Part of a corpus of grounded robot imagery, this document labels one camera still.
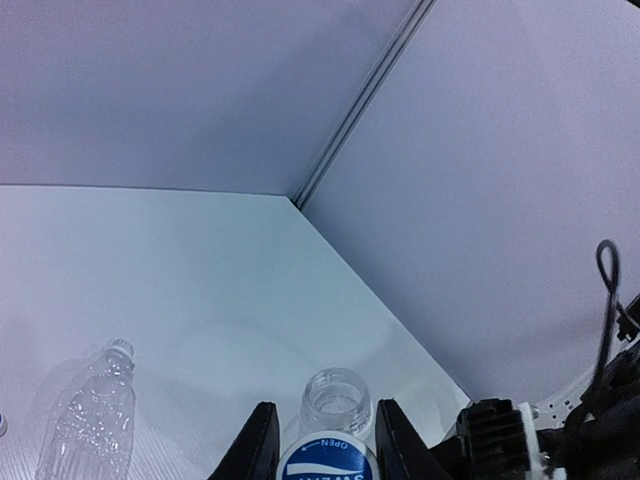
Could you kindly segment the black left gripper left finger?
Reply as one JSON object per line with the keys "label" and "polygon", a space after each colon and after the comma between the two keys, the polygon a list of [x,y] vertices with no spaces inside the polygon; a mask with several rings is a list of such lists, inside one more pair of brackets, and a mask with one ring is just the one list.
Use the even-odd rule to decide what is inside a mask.
{"label": "black left gripper left finger", "polygon": [[259,402],[208,480],[274,480],[279,459],[276,404]]}

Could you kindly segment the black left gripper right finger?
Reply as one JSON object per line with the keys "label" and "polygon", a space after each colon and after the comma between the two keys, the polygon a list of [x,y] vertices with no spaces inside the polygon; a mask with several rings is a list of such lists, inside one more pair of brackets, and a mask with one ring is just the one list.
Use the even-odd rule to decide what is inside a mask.
{"label": "black left gripper right finger", "polygon": [[378,401],[375,446],[381,479],[440,478],[440,465],[394,399]]}

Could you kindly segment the white bottle cap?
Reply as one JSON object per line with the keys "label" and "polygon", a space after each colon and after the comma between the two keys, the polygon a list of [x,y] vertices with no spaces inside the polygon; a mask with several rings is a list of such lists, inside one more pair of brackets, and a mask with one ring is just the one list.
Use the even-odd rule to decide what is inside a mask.
{"label": "white bottle cap", "polygon": [[376,480],[375,455],[362,441],[342,432],[316,432],[294,442],[281,457],[276,479]]}

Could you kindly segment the clear bottle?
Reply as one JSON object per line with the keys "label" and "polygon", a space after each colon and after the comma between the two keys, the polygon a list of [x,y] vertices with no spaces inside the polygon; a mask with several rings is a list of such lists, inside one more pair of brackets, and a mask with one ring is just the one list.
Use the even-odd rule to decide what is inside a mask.
{"label": "clear bottle", "polygon": [[368,384],[354,370],[326,368],[308,380],[299,412],[282,428],[282,445],[319,431],[338,431],[373,445],[373,399]]}
{"label": "clear bottle", "polygon": [[134,347],[109,342],[54,404],[35,477],[125,479],[134,444]]}

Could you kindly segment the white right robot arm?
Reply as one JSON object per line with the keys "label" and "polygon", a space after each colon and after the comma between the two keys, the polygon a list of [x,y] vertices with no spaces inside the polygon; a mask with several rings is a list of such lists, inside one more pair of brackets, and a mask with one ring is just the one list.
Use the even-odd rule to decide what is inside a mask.
{"label": "white right robot arm", "polygon": [[[561,467],[569,479],[639,477],[639,299],[618,317],[622,348],[607,364],[603,393],[587,414]],[[568,418],[584,404],[590,378],[584,374],[538,405],[540,448],[553,455]]]}

